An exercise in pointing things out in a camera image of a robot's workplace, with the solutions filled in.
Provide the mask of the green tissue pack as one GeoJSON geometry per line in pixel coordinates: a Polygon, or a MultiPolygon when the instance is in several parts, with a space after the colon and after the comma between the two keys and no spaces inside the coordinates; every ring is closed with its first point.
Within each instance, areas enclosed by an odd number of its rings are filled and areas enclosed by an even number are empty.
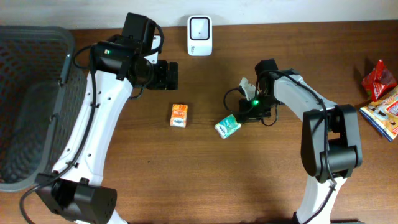
{"type": "Polygon", "coordinates": [[[241,127],[241,123],[237,122],[236,117],[231,114],[219,123],[215,124],[215,129],[222,139],[228,138],[241,127]]]}

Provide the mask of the orange tissue pack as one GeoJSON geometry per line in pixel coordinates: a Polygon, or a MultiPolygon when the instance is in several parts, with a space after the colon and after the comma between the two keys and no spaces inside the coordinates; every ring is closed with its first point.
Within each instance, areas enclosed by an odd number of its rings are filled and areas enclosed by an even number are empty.
{"type": "Polygon", "coordinates": [[[173,127],[185,128],[187,125],[188,106],[173,104],[170,117],[170,125],[173,127]]]}

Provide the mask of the yellow snack bag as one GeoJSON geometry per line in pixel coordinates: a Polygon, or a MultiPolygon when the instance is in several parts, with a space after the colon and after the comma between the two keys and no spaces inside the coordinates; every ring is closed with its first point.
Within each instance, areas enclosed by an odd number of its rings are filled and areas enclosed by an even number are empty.
{"type": "Polygon", "coordinates": [[[397,137],[397,86],[359,112],[389,141],[397,137]]]}

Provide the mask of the red snack bag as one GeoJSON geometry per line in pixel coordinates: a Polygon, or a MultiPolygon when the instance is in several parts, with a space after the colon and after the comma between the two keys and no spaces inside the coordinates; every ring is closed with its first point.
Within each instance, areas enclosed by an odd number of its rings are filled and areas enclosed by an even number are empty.
{"type": "Polygon", "coordinates": [[[378,60],[373,70],[365,76],[361,84],[372,101],[377,101],[389,90],[397,86],[397,80],[388,70],[383,60],[378,60]]]}

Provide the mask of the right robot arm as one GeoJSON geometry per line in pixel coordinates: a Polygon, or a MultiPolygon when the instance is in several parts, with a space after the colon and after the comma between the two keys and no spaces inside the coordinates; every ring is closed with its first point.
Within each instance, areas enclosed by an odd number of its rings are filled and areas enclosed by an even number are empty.
{"type": "Polygon", "coordinates": [[[275,60],[255,66],[256,82],[242,78],[243,98],[235,112],[239,123],[260,121],[287,106],[302,122],[300,157],[308,179],[293,223],[331,223],[342,186],[363,162],[358,116],[354,106],[339,105],[310,87],[299,71],[278,69],[275,60]]]}

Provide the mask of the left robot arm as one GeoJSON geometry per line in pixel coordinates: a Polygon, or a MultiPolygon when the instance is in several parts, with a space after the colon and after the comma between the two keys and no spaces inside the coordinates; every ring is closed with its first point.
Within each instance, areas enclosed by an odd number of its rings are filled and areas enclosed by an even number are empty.
{"type": "Polygon", "coordinates": [[[37,195],[54,214],[74,223],[122,223],[117,191],[104,187],[108,147],[119,115],[133,91],[176,90],[178,65],[159,60],[162,28],[129,13],[123,30],[88,47],[85,97],[72,135],[50,174],[36,178],[37,195]]]}

